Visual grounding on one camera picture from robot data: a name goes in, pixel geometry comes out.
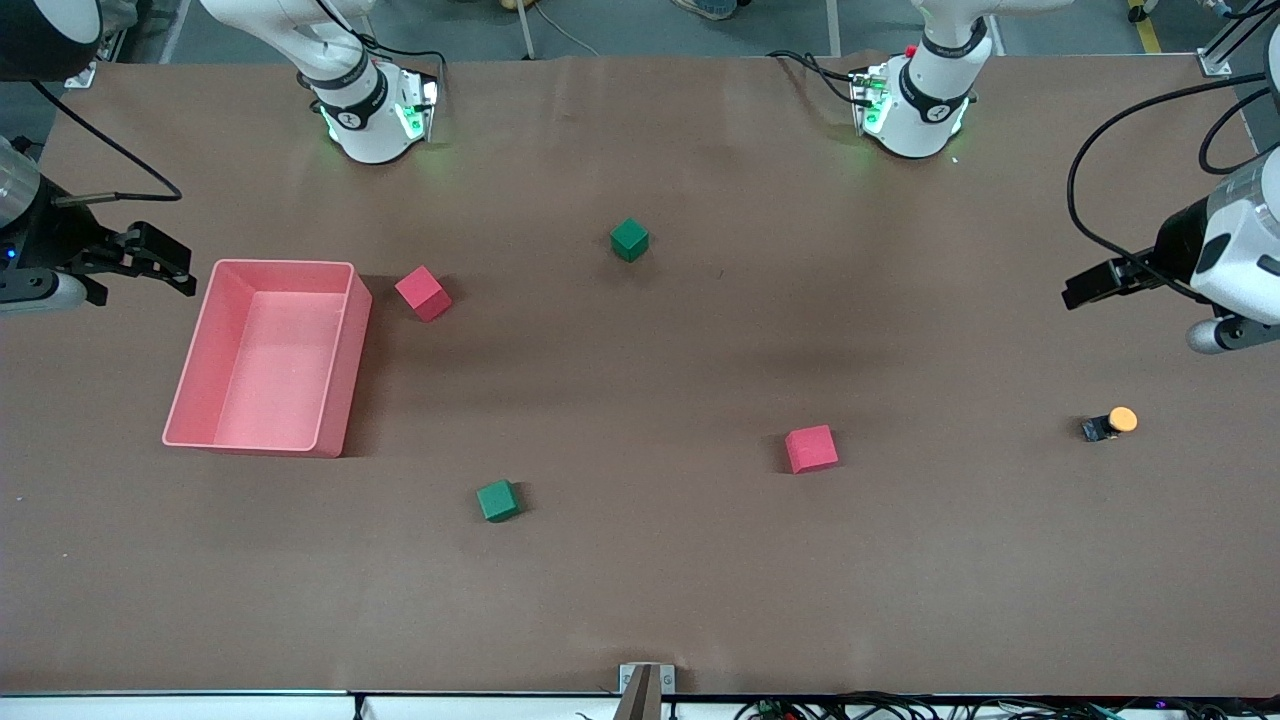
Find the green cube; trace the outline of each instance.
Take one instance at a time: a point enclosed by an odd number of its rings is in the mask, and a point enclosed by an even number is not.
[[[520,515],[520,498],[516,497],[516,486],[511,480],[498,480],[477,489],[476,500],[480,501],[484,519],[490,523],[502,523]]]
[[[613,228],[609,238],[613,241],[613,251],[627,263],[635,263],[645,250],[649,250],[649,231],[631,218]]]

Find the black cable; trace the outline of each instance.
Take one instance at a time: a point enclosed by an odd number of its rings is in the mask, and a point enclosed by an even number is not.
[[[858,692],[842,694],[840,696],[840,701],[844,705],[867,705],[870,707],[870,710],[863,711],[863,714],[854,717],[854,720],[868,720],[877,712],[888,712],[890,715],[893,715],[896,720],[916,719],[915,711],[909,707],[910,703],[905,702],[901,696],[891,696],[878,692]],[[904,708],[908,710],[906,715],[902,715]]]
[[[376,37],[374,37],[374,36],[371,36],[371,35],[369,35],[366,32],[358,32],[356,28],[353,28],[349,24],[347,24],[347,22],[344,22],[340,17],[338,17],[337,13],[333,12],[332,8],[329,8],[329,4],[325,0],[315,0],[315,1],[316,1],[316,5],[321,10],[324,10],[324,14],[329,15],[329,19],[333,20],[334,24],[337,24],[342,29],[344,29],[348,33],[351,33],[352,37],[355,37],[356,40],[360,41],[360,45],[365,50],[369,50],[370,53],[375,53],[375,54],[376,54],[378,50],[381,50],[384,53],[390,53],[392,55],[403,55],[406,58],[422,58],[422,56],[439,58],[439,60],[440,60],[440,74],[444,74],[444,65],[448,64],[448,60],[444,59],[444,55],[442,53],[438,53],[435,50],[397,50],[394,47],[388,47],[388,46],[383,45],[381,42],[379,42]]]
[[[129,152],[128,150],[125,150],[119,142],[116,142],[116,141],[111,140],[110,137],[108,137],[106,133],[104,133],[102,131],[100,131],[96,127],[88,124],[88,120],[86,120],[84,118],[82,118],[78,114],[76,114],[76,111],[72,110],[70,108],[68,108],[67,105],[63,105],[63,101],[59,100],[58,97],[55,97],[52,92],[49,92],[47,90],[45,90],[45,86],[40,85],[36,81],[31,81],[31,85],[32,85],[32,87],[35,87],[36,90],[38,90],[41,95],[45,96],[45,100],[49,100],[50,102],[52,102],[54,108],[58,108],[64,115],[67,115],[68,118],[76,120],[76,124],[78,124],[79,127],[87,129],[90,132],[90,135],[92,135],[93,137],[96,137],[96,138],[101,140],[102,142],[105,142],[109,147],[111,147],[111,150],[115,150],[120,155],[124,155],[125,158],[128,158],[129,160],[132,160],[134,165],[137,165],[137,167],[142,168],[143,170],[146,170],[148,176],[151,176],[155,179],[160,181],[160,184],[165,186],[166,188],[169,188],[169,192],[172,193],[172,195],[154,195],[154,193],[146,193],[146,192],[108,192],[105,195],[110,195],[111,196],[111,200],[109,200],[108,202],[115,201],[115,200],[138,200],[138,201],[143,201],[143,202],[175,202],[178,200],[182,200],[182,191],[178,190],[178,186],[175,186],[172,182],[169,182],[169,178],[161,176],[155,168],[152,168],[151,165],[146,164],[146,161],[142,160],[142,158],[138,158],[133,152]]]
[[[1272,3],[1270,5],[1258,5],[1257,8],[1252,10],[1245,10],[1243,13],[1236,13],[1234,10],[1228,9],[1228,12],[1222,13],[1221,17],[1228,20],[1247,20],[1254,15],[1261,15],[1262,13],[1270,13],[1276,8],[1280,8],[1280,3]]]
[[[755,710],[755,703],[754,702],[749,702],[749,703],[744,705],[742,707],[740,707],[739,711],[733,715],[733,720],[742,720],[742,716],[746,715],[748,710]]]
[[[938,717],[938,712],[937,710],[934,710],[932,705],[911,696],[899,696],[882,692],[860,692],[849,697],[851,702],[859,705],[872,705],[873,711],[870,714],[883,710],[901,717],[901,715],[899,714],[899,711],[901,710],[906,711],[906,714],[910,716],[910,720],[942,720],[941,717]],[[929,711],[929,716],[925,716],[923,712],[920,712],[918,707],[927,708]],[[870,714],[864,712],[863,716],[869,717]]]
[[[836,97],[840,97],[841,100],[849,102],[850,105],[858,105],[859,108],[872,106],[872,102],[869,100],[863,100],[860,97],[852,97],[845,95],[838,87],[836,87],[836,83],[832,82],[833,79],[849,82],[850,79],[849,74],[851,73],[841,74],[837,73],[836,70],[828,70],[827,68],[823,68],[822,65],[818,64],[818,59],[814,58],[813,53],[805,53],[804,55],[800,55],[799,53],[792,53],[791,50],[774,50],[773,53],[769,53],[767,58],[782,58],[787,60],[795,60],[796,63],[800,63],[800,65],[804,69],[812,73],[817,73],[818,77],[822,78],[822,82],[824,82],[827,87],[829,87],[831,91],[836,94]]]
[[[1120,247],[1119,245],[1111,242],[1110,240],[1089,229],[1089,227],[1084,224],[1084,220],[1080,219],[1080,214],[1075,208],[1075,176],[1080,169],[1080,163],[1084,160],[1084,156],[1088,155],[1089,149],[1093,147],[1093,143],[1097,142],[1098,138],[1102,137],[1105,132],[1115,127],[1116,123],[1128,118],[1129,115],[1133,115],[1134,113],[1138,113],[1140,110],[1146,110],[1147,108],[1151,108],[1153,105],[1160,105],[1161,102],[1169,102],[1170,100],[1178,100],[1180,97],[1199,95],[1201,92],[1208,92],[1211,90],[1221,90],[1224,87],[1233,87],[1236,85],[1244,85],[1248,82],[1258,82],[1265,79],[1266,79],[1265,74],[1253,73],[1248,76],[1206,82],[1203,85],[1184,87],[1181,90],[1174,90],[1171,92],[1165,92],[1162,95],[1157,95],[1155,97],[1143,100],[1137,105],[1130,105],[1129,108],[1112,115],[1110,119],[1107,119],[1107,122],[1098,126],[1098,129],[1093,131],[1093,135],[1091,135],[1089,138],[1084,141],[1084,145],[1080,146],[1079,152],[1075,154],[1075,159],[1071,160],[1071,169],[1066,174],[1066,211],[1071,217],[1071,223],[1075,225],[1075,229],[1080,231],[1080,234],[1092,240],[1097,245],[1101,245],[1102,247],[1110,250],[1111,252],[1115,252],[1116,255],[1124,258],[1125,260],[1129,260],[1130,263],[1134,263],[1138,266],[1144,268],[1148,273],[1151,273],[1153,278],[1169,286],[1179,295],[1189,297],[1197,302],[1204,302],[1204,297],[1201,293],[1189,290],[1187,287],[1183,287],[1179,282],[1153,269],[1151,265],[1148,265],[1146,261],[1143,261],[1133,252],[1129,252],[1124,247]]]
[[[1217,132],[1220,129],[1222,129],[1226,126],[1226,123],[1233,117],[1235,117],[1236,113],[1239,113],[1245,106],[1248,106],[1249,102],[1253,102],[1254,100],[1258,100],[1260,97],[1266,97],[1270,94],[1271,94],[1271,88],[1270,87],[1263,87],[1262,90],[1258,90],[1256,92],[1249,94],[1248,96],[1240,99],[1240,101],[1238,101],[1235,105],[1231,105],[1231,108],[1228,109],[1225,113],[1222,113],[1222,117],[1219,118],[1216,123],[1213,123],[1213,127],[1208,128],[1208,132],[1204,133],[1204,140],[1201,141],[1201,150],[1199,150],[1199,158],[1198,158],[1202,170],[1204,170],[1206,173],[1208,173],[1211,176],[1229,176],[1229,174],[1234,173],[1235,170],[1239,170],[1244,165],[1248,165],[1249,163],[1257,160],[1258,158],[1266,155],[1271,150],[1276,149],[1276,146],[1272,145],[1271,147],[1263,150],[1262,152],[1258,152],[1253,158],[1249,158],[1248,160],[1236,163],[1234,165],[1229,165],[1226,168],[1219,168],[1216,165],[1210,164],[1210,161],[1208,161],[1208,149],[1210,149],[1211,145],[1213,145],[1213,138],[1217,137]]]
[[[1023,719],[1023,720],[1027,720],[1027,719],[1032,719],[1032,720],[1055,720],[1055,719],[1057,719],[1059,714],[1061,712],[1059,708],[1055,708],[1052,706],[1044,705],[1043,702],[1037,702],[1037,701],[1033,701],[1033,700],[993,697],[993,698],[987,698],[987,700],[979,702],[978,705],[973,705],[973,706],[966,707],[965,710],[968,711],[968,716],[965,717],[965,720],[975,720],[978,717],[978,712],[983,707],[989,707],[989,706],[993,706],[993,705],[998,706],[1001,710],[1005,710],[1006,706],[1018,706],[1018,707],[1023,707],[1023,708],[1030,708],[1030,710],[1024,710],[1023,712],[1006,711],[1006,712],[1009,712],[1009,715],[1006,717],[1002,717],[1001,720],[1012,720],[1014,717]]]

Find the floor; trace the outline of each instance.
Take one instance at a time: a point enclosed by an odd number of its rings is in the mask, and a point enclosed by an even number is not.
[[[899,51],[919,40],[920,14],[906,0],[837,0],[840,51]],[[822,0],[756,0],[726,22],[684,13],[667,0],[543,0],[529,13],[538,59],[588,55],[763,55],[790,49],[831,54],[827,4]],[[1076,0],[1036,17],[1005,17],[998,41],[1010,55],[1139,54],[1143,42],[1125,15],[1125,0]],[[282,63],[266,44],[216,22],[200,0],[142,0],[142,22],[122,54],[143,63]],[[562,35],[550,20],[582,45]],[[454,61],[517,60],[527,54],[516,13],[495,0],[381,0],[370,17],[384,45],[433,49]],[[1165,53],[1194,51],[1222,26],[1196,0],[1165,0],[1152,27]],[[1236,53],[1238,72],[1257,72],[1270,28]],[[1258,143],[1280,141],[1280,117],[1266,102],[1247,111]],[[23,85],[0,85],[0,135],[44,140],[51,109]]]

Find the orange cap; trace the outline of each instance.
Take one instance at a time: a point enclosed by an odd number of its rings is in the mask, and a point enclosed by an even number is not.
[[[1107,424],[1117,433],[1129,433],[1138,429],[1138,415],[1128,407],[1115,407],[1107,415]]]

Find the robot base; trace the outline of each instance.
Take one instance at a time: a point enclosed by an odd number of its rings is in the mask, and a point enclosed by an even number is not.
[[[329,126],[329,138],[340,145],[352,160],[370,165],[389,163],[415,142],[429,141],[439,99],[439,83],[435,78],[402,69],[393,63],[376,61],[374,65],[385,77],[389,91],[364,127],[347,127],[348,118],[344,113],[337,113],[334,118],[323,108],[320,110]],[[351,124],[358,122],[357,117]]]
[[[854,105],[854,126],[859,135],[874,137],[886,150],[902,158],[928,158],[946,146],[960,132],[960,122],[969,100],[965,100],[945,122],[928,123],[902,99],[899,85],[908,58],[899,55],[882,65],[873,65],[850,83],[852,96],[867,100],[870,108]]]

